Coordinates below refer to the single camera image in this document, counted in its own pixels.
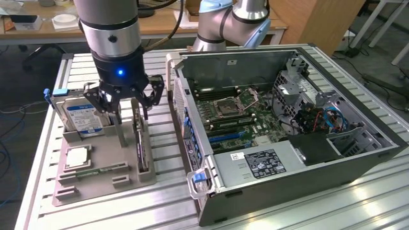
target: wooden cabinet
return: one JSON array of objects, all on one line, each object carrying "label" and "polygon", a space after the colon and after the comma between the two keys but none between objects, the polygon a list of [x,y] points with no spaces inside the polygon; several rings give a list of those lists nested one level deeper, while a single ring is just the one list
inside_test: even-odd
[{"label": "wooden cabinet", "polygon": [[315,43],[333,54],[365,0],[269,0],[288,24],[281,44]]}]

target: motherboard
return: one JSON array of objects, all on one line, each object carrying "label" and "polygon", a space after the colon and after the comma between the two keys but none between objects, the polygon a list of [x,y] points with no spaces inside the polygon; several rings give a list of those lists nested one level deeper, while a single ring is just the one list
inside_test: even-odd
[{"label": "motherboard", "polygon": [[279,142],[287,136],[256,87],[196,92],[196,105],[215,154]]}]

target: power supply label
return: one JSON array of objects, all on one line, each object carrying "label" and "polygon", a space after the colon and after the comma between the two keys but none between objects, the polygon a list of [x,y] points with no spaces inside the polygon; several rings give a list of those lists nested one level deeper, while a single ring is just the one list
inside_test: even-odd
[{"label": "power supply label", "polygon": [[245,160],[257,179],[287,172],[273,149],[245,155]]}]

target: robotic arm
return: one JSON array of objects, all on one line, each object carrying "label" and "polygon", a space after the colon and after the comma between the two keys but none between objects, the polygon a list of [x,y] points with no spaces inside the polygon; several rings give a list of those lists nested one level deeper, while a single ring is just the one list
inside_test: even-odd
[{"label": "robotic arm", "polygon": [[[120,100],[135,97],[147,119],[147,111],[159,104],[164,81],[161,75],[145,74],[136,0],[75,0],[75,4],[100,76],[99,83],[85,85],[84,96],[99,112],[112,114],[119,114]],[[269,29],[268,15],[267,0],[239,0],[235,5],[232,0],[203,0],[193,51],[225,50],[225,40],[257,47]],[[149,96],[144,93],[148,84]]]},{"label": "robotic arm", "polygon": [[269,31],[268,0],[203,0],[193,51],[225,50],[225,40],[256,48]]},{"label": "robotic arm", "polygon": [[[135,97],[147,110],[159,104],[164,82],[144,70],[139,10],[135,0],[75,0],[100,83],[85,85],[84,96],[99,112],[119,113],[120,99]],[[152,84],[152,93],[144,89]]]}]

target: screw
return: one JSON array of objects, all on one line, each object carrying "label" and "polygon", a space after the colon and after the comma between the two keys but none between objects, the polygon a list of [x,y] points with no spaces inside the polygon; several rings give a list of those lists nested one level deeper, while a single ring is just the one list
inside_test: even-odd
[{"label": "screw", "polygon": [[112,43],[116,43],[117,37],[113,36],[113,35],[111,35],[111,36],[108,37],[108,41],[111,41]]}]

